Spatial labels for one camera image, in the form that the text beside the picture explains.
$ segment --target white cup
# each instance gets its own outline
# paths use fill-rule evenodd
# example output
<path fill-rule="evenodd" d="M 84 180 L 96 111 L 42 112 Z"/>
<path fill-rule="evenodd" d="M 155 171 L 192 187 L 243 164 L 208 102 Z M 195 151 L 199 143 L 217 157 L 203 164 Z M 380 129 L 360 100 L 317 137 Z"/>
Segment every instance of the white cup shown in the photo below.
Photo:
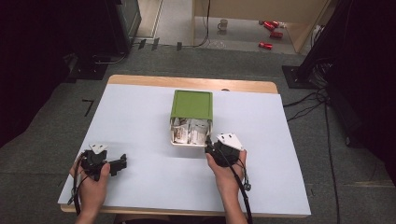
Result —
<path fill-rule="evenodd" d="M 221 19 L 220 23 L 218 24 L 218 29 L 221 30 L 221 31 L 226 31 L 227 30 L 227 24 L 228 24 L 227 20 Z"/>

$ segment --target human hand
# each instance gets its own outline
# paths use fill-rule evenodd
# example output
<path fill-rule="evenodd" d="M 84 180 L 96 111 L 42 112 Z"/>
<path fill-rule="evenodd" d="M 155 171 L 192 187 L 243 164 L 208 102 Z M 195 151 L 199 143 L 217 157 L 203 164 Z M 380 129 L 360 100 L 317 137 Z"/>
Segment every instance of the human hand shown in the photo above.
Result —
<path fill-rule="evenodd" d="M 238 174 L 239 179 L 242 181 L 244 179 L 243 164 L 246 166 L 247 151 L 243 150 L 239 152 L 239 160 L 233 165 L 233 169 Z M 218 166 L 213 159 L 213 157 L 206 153 L 207 164 L 212 169 L 216 177 L 216 184 L 220 195 L 223 196 L 237 196 L 239 191 L 238 183 L 235 180 L 233 172 L 230 167 Z"/>
<path fill-rule="evenodd" d="M 75 173 L 75 166 L 73 165 L 69 171 L 71 176 Z M 81 174 L 81 184 L 78 189 L 79 198 L 81 199 L 81 213 L 76 223 L 80 221 L 82 221 L 81 223 L 93 223 L 106 199 L 110 164 L 106 163 L 102 167 L 99 181 L 94 181 L 87 176 L 81 166 L 78 167 L 78 173 Z"/>

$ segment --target forearm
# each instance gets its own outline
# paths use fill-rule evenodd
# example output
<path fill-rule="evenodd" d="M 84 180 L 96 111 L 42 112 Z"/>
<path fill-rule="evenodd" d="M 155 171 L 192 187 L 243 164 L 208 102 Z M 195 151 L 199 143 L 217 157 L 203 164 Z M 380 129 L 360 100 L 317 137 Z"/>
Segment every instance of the forearm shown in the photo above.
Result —
<path fill-rule="evenodd" d="M 227 224 L 248 223 L 244 213 L 242 212 L 241 205 L 239 204 L 238 195 L 230 193 L 221 193 L 220 195 L 224 206 Z"/>

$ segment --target wrist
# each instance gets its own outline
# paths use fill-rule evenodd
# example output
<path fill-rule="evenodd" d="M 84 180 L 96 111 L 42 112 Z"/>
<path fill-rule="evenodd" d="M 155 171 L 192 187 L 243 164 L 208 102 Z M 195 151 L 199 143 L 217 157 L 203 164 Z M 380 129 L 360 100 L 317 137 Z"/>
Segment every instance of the wrist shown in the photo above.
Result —
<path fill-rule="evenodd" d="M 77 217 L 76 224 L 92 224 L 96 220 L 97 215 L 98 212 L 81 211 Z"/>

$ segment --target white object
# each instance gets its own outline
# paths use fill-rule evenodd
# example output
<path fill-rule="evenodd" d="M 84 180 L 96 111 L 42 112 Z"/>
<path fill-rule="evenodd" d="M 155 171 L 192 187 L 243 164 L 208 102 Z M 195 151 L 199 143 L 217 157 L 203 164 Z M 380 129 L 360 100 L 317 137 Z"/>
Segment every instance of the white object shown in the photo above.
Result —
<path fill-rule="evenodd" d="M 213 133 L 237 131 L 248 150 L 247 169 L 253 188 L 247 196 L 252 215 L 309 216 L 303 176 L 280 95 L 212 92 Z M 204 149 L 170 144 L 169 117 L 174 93 L 175 88 L 106 86 L 80 149 L 82 152 L 89 143 L 101 142 L 111 146 L 107 152 L 109 161 L 118 160 L 124 153 L 131 155 L 128 167 L 108 179 L 106 209 L 224 213 Z M 58 203 L 67 205 L 72 185 L 73 178 L 69 176 Z"/>
<path fill-rule="evenodd" d="M 107 148 L 107 145 L 102 144 L 90 144 L 90 148 L 95 154 L 101 153 L 103 150 Z"/>
<path fill-rule="evenodd" d="M 240 151 L 244 150 L 244 147 L 242 146 L 241 142 L 239 142 L 238 138 L 236 137 L 236 135 L 234 133 L 218 134 L 218 139 L 222 144 L 224 144 L 228 147 L 233 147 Z"/>

